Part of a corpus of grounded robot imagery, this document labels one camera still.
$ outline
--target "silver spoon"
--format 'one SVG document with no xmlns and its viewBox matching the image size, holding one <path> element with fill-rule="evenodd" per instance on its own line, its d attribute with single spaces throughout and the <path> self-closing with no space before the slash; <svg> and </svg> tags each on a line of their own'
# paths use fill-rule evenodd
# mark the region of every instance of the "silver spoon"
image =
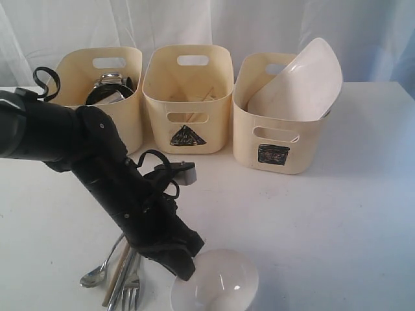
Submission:
<svg viewBox="0 0 415 311">
<path fill-rule="evenodd" d="M 86 287 L 86 288 L 96 287 L 105 280 L 106 272 L 108 270 L 108 262 L 110 261 L 112 253 L 115 251 L 118 244 L 121 242 L 123 238 L 124 238 L 124 233 L 119 236 L 119 238 L 117 239 L 117 241 L 111 248 L 110 254 L 106 257 L 106 260 L 100 266 L 97 266 L 94 270 L 85 274 L 81 278 L 79 284 L 82 287 Z"/>
</svg>

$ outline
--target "metal fork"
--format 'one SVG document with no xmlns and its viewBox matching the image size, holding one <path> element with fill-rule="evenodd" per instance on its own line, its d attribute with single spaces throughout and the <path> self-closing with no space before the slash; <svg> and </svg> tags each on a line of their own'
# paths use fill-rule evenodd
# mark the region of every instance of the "metal fork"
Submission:
<svg viewBox="0 0 415 311">
<path fill-rule="evenodd" d="M 137 311 L 138 299 L 140 292 L 140 279 L 138 269 L 140 267 L 141 255 L 137 253 L 136 262 L 133 262 L 132 273 L 125 280 L 121 300 L 123 302 L 123 311 Z"/>
</svg>

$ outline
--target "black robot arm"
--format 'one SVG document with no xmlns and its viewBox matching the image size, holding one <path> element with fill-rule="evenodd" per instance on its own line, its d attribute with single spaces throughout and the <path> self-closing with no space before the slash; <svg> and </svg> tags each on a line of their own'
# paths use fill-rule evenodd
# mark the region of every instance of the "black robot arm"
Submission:
<svg viewBox="0 0 415 311">
<path fill-rule="evenodd" d="M 43 161 L 57 171 L 72 171 L 115 223 L 130 245 L 183 280 L 195 271 L 192 257 L 204 245 L 176 215 L 181 184 L 195 180 L 194 163 L 170 163 L 156 150 L 135 164 L 127 157 L 112 119 L 99 108 L 76 110 L 37 100 L 25 89 L 0 91 L 0 157 Z M 146 154 L 163 164 L 142 176 Z M 169 184 L 175 196 L 165 194 Z"/>
</svg>

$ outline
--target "white table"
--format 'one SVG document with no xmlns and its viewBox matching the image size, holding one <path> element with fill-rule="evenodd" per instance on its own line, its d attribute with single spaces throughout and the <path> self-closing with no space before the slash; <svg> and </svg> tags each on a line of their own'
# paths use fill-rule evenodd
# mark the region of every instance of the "white table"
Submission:
<svg viewBox="0 0 415 311">
<path fill-rule="evenodd" d="M 182 187 L 178 213 L 206 239 L 204 250 L 233 248 L 256 263 L 255 311 L 412 311 L 414 152 L 415 102 L 405 91 L 345 83 L 303 174 L 242 167 L 231 143 L 169 158 L 196 163 L 198 181 Z M 0 174 L 0 309 L 104 310 L 105 288 L 78 281 L 118 227 L 71 173 L 2 159 Z M 173 276 L 147 260 L 143 268 L 141 310 L 169 310 Z"/>
</svg>

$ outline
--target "black label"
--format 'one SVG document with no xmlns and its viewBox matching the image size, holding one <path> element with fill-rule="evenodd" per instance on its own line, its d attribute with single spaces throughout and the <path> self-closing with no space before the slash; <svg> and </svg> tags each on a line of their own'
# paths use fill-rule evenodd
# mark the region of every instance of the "black label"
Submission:
<svg viewBox="0 0 415 311">
<path fill-rule="evenodd" d="M 273 144 L 260 144 L 258 147 L 258 162 L 275 165 L 285 165 L 289 147 Z"/>
<path fill-rule="evenodd" d="M 206 144 L 206 142 L 190 127 L 183 125 L 182 128 L 173 135 L 170 144 L 172 146 L 198 146 Z"/>
</svg>

